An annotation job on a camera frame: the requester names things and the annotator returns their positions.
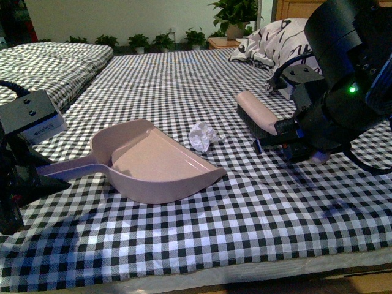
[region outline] green indicator light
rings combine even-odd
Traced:
[[[355,93],[356,90],[357,90],[357,88],[354,87],[354,86],[351,86],[351,87],[349,88],[349,92],[350,92],[350,93]]]

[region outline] wall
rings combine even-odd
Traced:
[[[206,36],[217,31],[213,25],[213,0],[26,0],[39,39],[63,42],[80,36],[94,43],[102,34],[127,45],[128,37],[156,35],[176,27],[176,41],[184,42],[185,31],[202,27]],[[263,1],[263,17],[271,19],[272,0]]]

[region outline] cable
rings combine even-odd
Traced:
[[[16,83],[12,83],[11,81],[0,80],[0,86],[4,86],[4,87],[9,88],[10,90],[12,90],[13,92],[15,92],[17,94],[18,98],[21,98],[25,95],[30,94],[29,90],[24,89],[24,87],[19,86]]]
[[[380,176],[387,175],[392,173],[392,167],[390,168],[376,168],[370,165],[365,164],[360,161],[352,152],[351,152],[351,143],[347,143],[342,145],[343,154],[346,155],[354,164],[362,168],[364,171],[371,173],[372,176]]]
[[[280,82],[280,78],[281,75],[283,73],[283,71],[288,68],[289,66],[291,66],[294,62],[297,62],[299,60],[305,59],[305,58],[309,58],[313,56],[313,52],[308,52],[308,53],[303,53],[301,55],[295,56],[294,58],[286,61],[285,63],[283,63],[283,65],[281,65],[274,73],[274,75],[267,81],[267,83],[269,83],[273,89],[278,89],[278,86],[282,86],[281,82]]]

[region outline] bed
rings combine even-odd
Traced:
[[[390,175],[370,176],[342,154],[314,165],[287,163],[279,148],[254,152],[235,96],[248,90],[279,118],[295,110],[278,92],[264,91],[270,72],[228,61],[234,48],[114,57],[103,51],[97,74],[78,82],[82,92],[57,101],[68,129],[35,149],[54,161],[78,158],[104,127],[147,119],[227,175],[164,205],[124,198],[99,173],[72,180],[64,192],[22,209],[25,230],[0,236],[2,292],[80,293],[98,285],[108,293],[160,293],[391,268]],[[30,80],[24,86],[37,87]],[[38,88],[51,91],[50,84]],[[202,121],[225,137],[205,153],[188,140]],[[390,141],[383,123],[354,148],[368,162],[390,165]]]

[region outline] checkered bedsheet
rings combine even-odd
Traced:
[[[240,263],[308,258],[392,246],[392,180],[345,156],[288,164],[280,149],[257,156],[235,96],[249,90],[279,118],[291,101],[262,90],[266,73],[228,62],[232,49],[115,56],[68,109],[67,131],[36,149],[53,160],[89,153],[91,137],[131,119],[187,139],[205,121],[225,135],[198,153],[227,176],[184,200],[135,203],[101,174],[22,209],[26,230],[0,236],[2,291],[72,288],[131,277],[191,273]],[[390,165],[387,124],[354,144],[369,163]]]
[[[0,80],[26,89],[44,89],[62,109],[113,56],[109,46],[82,43],[29,43],[0,50]],[[15,93],[0,87],[0,104]]]

